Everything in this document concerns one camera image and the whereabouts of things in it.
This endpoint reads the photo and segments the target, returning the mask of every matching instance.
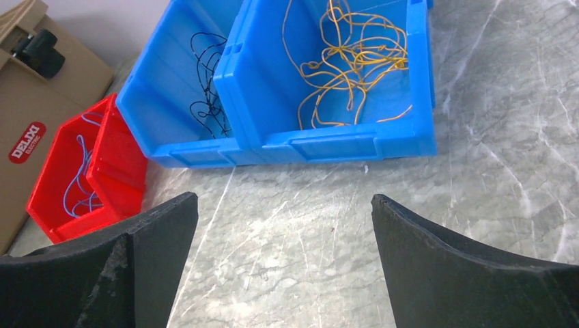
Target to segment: red plastic bin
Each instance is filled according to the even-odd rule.
[[[101,100],[56,132],[27,205],[28,213],[53,243],[89,234],[141,211],[147,159],[115,106],[116,97],[112,94]],[[100,127],[83,119],[91,113],[102,116]],[[82,207],[75,218],[65,211],[63,195],[83,162],[78,135],[84,137],[86,148],[93,150],[80,184],[96,192],[102,207],[92,211]],[[66,204],[83,198],[86,195],[79,188],[71,188]]]

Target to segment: tangled yellow wire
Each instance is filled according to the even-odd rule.
[[[308,61],[298,66],[292,58],[285,41],[285,25],[290,8],[292,6],[292,1],[293,0],[289,0],[287,9],[285,11],[285,17],[283,19],[281,31],[283,46],[285,47],[285,52],[287,53],[289,60],[298,70],[304,81],[308,85],[316,88],[316,90],[307,96],[298,107],[298,121],[300,122],[300,129],[304,129],[301,118],[302,108],[304,107],[304,104],[314,96],[317,96],[317,98],[311,117],[312,128],[317,128],[316,122],[323,126],[350,125],[345,122],[325,122],[320,119],[318,107],[323,97],[325,97],[325,95],[327,95],[327,93],[331,90],[348,91],[349,100],[346,105],[346,110],[348,111],[352,111],[354,107],[354,90],[358,89],[362,92],[363,98],[360,101],[360,104],[358,104],[356,115],[354,117],[354,124],[358,124],[362,108],[366,102],[367,93],[372,90],[372,88],[374,88],[388,73],[408,69],[406,32],[392,24],[392,22],[386,17],[375,14],[351,12],[346,0],[330,0],[328,2],[326,12],[320,19],[320,31],[322,33],[322,39],[328,46],[322,51],[322,60]],[[356,18],[363,18],[365,21],[363,23],[356,22]],[[338,44],[332,44],[326,38],[326,33],[322,27],[322,23],[326,19],[332,22],[336,28]],[[341,35],[340,23],[348,24],[350,33],[346,38],[343,38]],[[357,41],[352,41],[355,26],[361,27],[360,39]],[[386,36],[366,37],[365,33],[367,32],[368,27],[383,27],[384,29],[392,29],[395,32],[396,40]],[[380,46],[365,45],[365,43],[369,41],[380,41],[383,42],[383,44]],[[336,65],[330,63],[330,58],[336,56],[338,56],[343,63],[348,65],[347,70],[341,70]],[[312,70],[313,72],[306,73],[306,68]],[[320,76],[327,76],[331,79],[323,85],[317,85],[309,80]],[[384,118],[378,120],[378,122],[397,120],[405,116],[407,112],[411,110],[411,108],[412,105],[410,105],[404,112],[400,113],[399,115],[392,118]]]

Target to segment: blue wire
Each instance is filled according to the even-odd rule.
[[[100,123],[95,122],[93,120],[90,120],[89,118],[86,118],[86,115],[95,115],[95,116],[98,116],[99,118],[102,118],[102,114],[89,112],[89,113],[84,113],[81,116],[84,121],[86,121],[90,124],[94,124],[96,126],[100,126]],[[81,181],[80,181],[81,176],[85,176],[87,174],[90,160],[92,158],[92,150],[87,149],[87,146],[85,145],[85,138],[82,135],[77,135],[76,141],[81,145],[81,147],[83,149],[83,162],[81,163],[81,166],[79,167],[79,170],[76,173],[76,175],[74,176],[74,178],[72,179],[72,181],[70,181],[70,184],[68,184],[68,187],[66,187],[66,190],[64,191],[64,195],[62,197],[62,206],[64,207],[64,211],[66,212],[66,214],[68,214],[74,218],[80,217],[80,215],[78,215],[76,213],[76,208],[79,206],[88,207],[89,212],[92,212],[92,210],[95,208],[102,207],[102,204],[99,204],[99,203],[95,204],[95,201],[98,200],[96,192],[95,191],[90,192],[90,191],[85,190],[83,188],[83,185],[81,184]],[[75,184],[79,187],[79,189],[82,191],[82,193],[84,193],[88,197],[84,200],[79,200],[71,209],[69,209],[66,206],[66,199],[68,198],[68,193],[70,192],[70,189]]]

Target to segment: red bin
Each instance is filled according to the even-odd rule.
[[[27,205],[53,243],[141,211],[147,159],[115,106],[116,97],[101,100],[56,132]]]

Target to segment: blue bin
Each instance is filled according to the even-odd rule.
[[[165,10],[117,98],[147,158],[165,167],[263,163],[240,148],[210,80],[241,6],[174,0]]]
[[[435,155],[434,79],[427,15],[432,1],[350,0],[353,12],[385,16],[406,31],[409,69],[388,74],[368,93],[357,125],[311,128],[305,124],[303,130],[297,108],[315,89],[303,81],[283,46],[281,31],[288,1],[246,0],[215,73],[217,90],[241,148],[253,149],[267,163]],[[327,3],[293,0],[285,38],[297,63],[319,60],[325,45],[318,21]],[[320,115],[325,115],[323,120],[351,120],[352,112],[345,110],[347,101],[343,92],[328,93],[319,107]],[[376,122],[400,114],[409,105],[412,110],[404,117]],[[308,110],[302,111],[304,122],[310,122],[313,108]]]

